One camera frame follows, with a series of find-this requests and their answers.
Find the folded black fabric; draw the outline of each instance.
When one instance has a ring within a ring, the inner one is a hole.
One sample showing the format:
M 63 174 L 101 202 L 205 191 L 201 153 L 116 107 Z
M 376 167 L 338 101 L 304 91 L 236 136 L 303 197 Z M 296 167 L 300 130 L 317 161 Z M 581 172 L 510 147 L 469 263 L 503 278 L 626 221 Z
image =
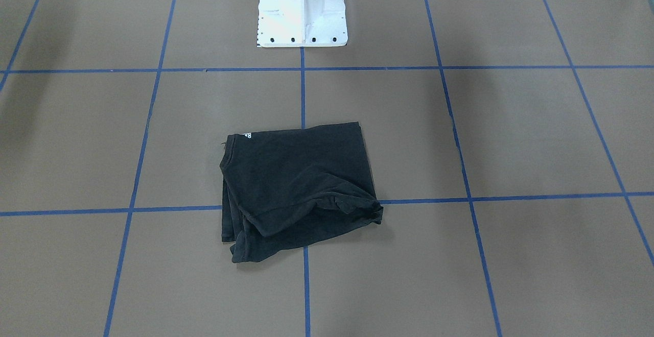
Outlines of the folded black fabric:
M 222 241 L 232 262 L 260 262 L 381 223 L 359 123 L 227 137 Z

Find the black towel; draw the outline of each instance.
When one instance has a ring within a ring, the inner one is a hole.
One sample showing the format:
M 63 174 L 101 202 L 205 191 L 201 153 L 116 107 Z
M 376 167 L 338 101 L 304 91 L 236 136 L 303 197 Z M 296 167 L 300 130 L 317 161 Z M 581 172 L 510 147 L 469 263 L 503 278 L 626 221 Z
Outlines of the black towel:
M 220 163 L 222 241 L 232 262 L 260 262 L 380 224 L 359 123 L 232 134 Z

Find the white mounting plate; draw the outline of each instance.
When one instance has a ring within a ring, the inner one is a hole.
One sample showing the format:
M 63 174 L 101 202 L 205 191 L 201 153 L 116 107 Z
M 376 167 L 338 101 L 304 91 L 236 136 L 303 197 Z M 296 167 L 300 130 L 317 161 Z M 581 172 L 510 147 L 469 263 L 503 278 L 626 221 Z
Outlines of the white mounting plate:
M 259 0 L 259 29 L 256 35 L 258 47 L 345 46 L 345 11 L 322 13 L 317 20 L 306 25 L 305 34 L 306 39 L 302 39 L 301 30 L 284 18 L 278 0 Z

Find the gray surface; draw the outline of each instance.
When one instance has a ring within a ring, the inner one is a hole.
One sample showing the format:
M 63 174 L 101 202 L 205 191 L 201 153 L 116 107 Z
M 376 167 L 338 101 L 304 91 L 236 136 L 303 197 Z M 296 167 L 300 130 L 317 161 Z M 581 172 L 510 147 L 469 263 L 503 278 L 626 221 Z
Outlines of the gray surface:
M 619 191 L 570 70 L 446 76 L 473 196 Z
M 654 272 L 622 198 L 476 207 L 505 335 L 654 330 Z
M 309 248 L 313 334 L 494 335 L 468 204 L 384 216 Z
M 33 1 L 0 0 L 2 68 Z M 429 1 L 445 65 L 567 65 L 542 0 Z M 644 0 L 548 1 L 575 63 L 654 64 Z M 306 67 L 404 69 L 17 74 L 159 63 L 171 0 L 41 0 L 0 91 L 0 335 L 498 335 L 484 246 L 504 336 L 649 337 L 654 267 L 572 70 L 445 70 L 473 197 L 613 196 L 477 198 L 476 228 L 440 72 L 406 68 L 437 65 L 424 0 L 346 2 L 350 44 Z M 177 0 L 163 66 L 299 68 L 254 47 L 255 5 Z M 651 244 L 652 69 L 579 76 Z M 306 126 L 361 122 L 385 222 L 231 264 L 221 143 L 301 127 L 302 95 Z
M 579 70 L 628 191 L 654 188 L 654 69 Z
M 0 335 L 102 335 L 125 217 L 0 218 Z
M 219 211 L 136 214 L 111 335 L 303 335 L 302 250 L 235 265 L 219 228 Z

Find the white object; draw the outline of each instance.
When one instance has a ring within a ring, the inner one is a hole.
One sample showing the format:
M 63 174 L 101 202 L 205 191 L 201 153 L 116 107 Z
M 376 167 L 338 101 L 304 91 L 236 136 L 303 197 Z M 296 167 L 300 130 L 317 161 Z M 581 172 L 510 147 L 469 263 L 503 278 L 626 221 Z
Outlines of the white object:
M 257 46 L 344 46 L 344 0 L 259 0 Z

